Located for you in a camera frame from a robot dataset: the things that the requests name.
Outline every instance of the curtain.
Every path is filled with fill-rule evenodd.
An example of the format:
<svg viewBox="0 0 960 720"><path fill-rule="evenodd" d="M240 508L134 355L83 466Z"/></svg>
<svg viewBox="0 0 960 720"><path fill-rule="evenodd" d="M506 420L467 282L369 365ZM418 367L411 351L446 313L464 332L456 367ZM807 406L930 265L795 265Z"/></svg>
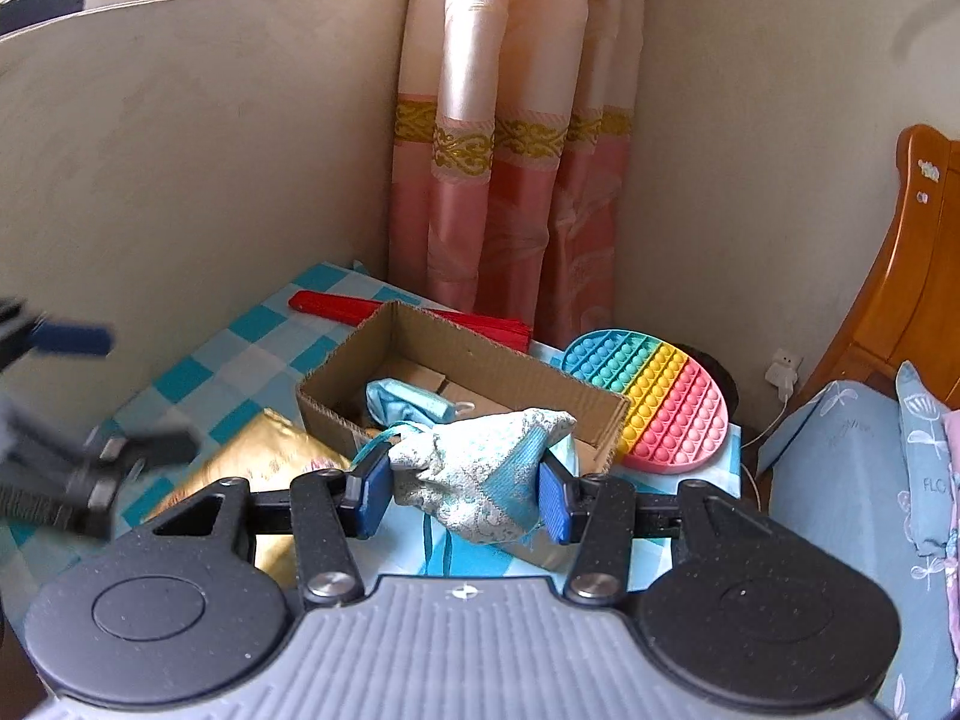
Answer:
<svg viewBox="0 0 960 720"><path fill-rule="evenodd" d="M566 346L613 320L643 0L410 0L390 280Z"/></svg>

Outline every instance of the beige wall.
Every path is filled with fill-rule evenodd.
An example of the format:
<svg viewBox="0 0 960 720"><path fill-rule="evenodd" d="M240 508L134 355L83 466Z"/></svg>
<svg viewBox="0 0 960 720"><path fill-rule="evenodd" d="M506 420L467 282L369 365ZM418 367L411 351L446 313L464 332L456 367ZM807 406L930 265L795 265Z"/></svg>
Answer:
<svg viewBox="0 0 960 720"><path fill-rule="evenodd" d="M914 122L960 136L960 0L647 0L618 323L712 352L765 425L770 357L826 349Z"/></svg>
<svg viewBox="0 0 960 720"><path fill-rule="evenodd" d="M385 254L406 0L177 0L0 41L0 295L107 362L4 385L80 426L316 261Z"/></svg>

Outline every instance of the rainbow pop it fidget toy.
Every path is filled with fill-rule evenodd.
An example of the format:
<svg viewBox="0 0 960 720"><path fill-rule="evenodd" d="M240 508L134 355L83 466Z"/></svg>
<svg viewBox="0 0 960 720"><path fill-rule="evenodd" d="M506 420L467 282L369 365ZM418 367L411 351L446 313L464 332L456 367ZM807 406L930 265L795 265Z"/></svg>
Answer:
<svg viewBox="0 0 960 720"><path fill-rule="evenodd" d="M685 473L713 457L727 436L727 404L712 377L658 338L626 330L587 333L570 344L560 366L630 400L617 444L624 466Z"/></svg>

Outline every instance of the open cardboard box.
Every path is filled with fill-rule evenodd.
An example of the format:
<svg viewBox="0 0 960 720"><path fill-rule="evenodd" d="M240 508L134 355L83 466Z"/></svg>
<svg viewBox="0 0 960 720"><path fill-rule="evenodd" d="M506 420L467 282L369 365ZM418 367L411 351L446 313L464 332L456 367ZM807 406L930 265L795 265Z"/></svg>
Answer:
<svg viewBox="0 0 960 720"><path fill-rule="evenodd" d="M355 421L366 385L392 377L438 392L450 401L469 401L464 418L542 408L577 418L574 443L581 474L603 472L613 463L627 401L579 382L544 362L405 303L389 302L335 348L296 389L307 432L346 457L368 441ZM550 570L569 550L538 532L531 546L510 544L512 555Z"/></svg>

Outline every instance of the checkered tablecloth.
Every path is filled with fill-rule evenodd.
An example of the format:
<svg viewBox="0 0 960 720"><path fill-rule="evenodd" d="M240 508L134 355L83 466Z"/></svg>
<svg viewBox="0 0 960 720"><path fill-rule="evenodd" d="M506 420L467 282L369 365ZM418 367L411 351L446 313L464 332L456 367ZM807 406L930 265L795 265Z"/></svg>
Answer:
<svg viewBox="0 0 960 720"><path fill-rule="evenodd" d="M297 290L440 307L371 278L361 266L352 271L328 264L314 266L174 365L128 401L102 429L109 434L190 426L203 437L200 454L190 466L193 469L264 407L302 425L296 408L296 383L320 365L352 328L291 311L287 300ZM560 363L560 352L552 347L534 343L530 353L551 365ZM738 495L739 444L739 428L733 427L716 460L693 475ZM673 493L678 481L685 478L620 472L639 490L654 493ZM145 475L127 485L116 508L114 535L140 524L188 473L189 469L173 469ZM437 548L429 565L431 572L440 570L442 539L443 529L434 523ZM638 539L634 544L631 585L645 587L670 567L670 550L664 539ZM0 594L13 627L18 629L27 605L45 581L97 548L62 533L17 523L0 526ZM352 550L368 586L380 573L419 573L424 569L421 513L391 504L377 535L368 541L352 541ZM494 547L477 546L455 536L452 573L518 576L546 572Z"/></svg>

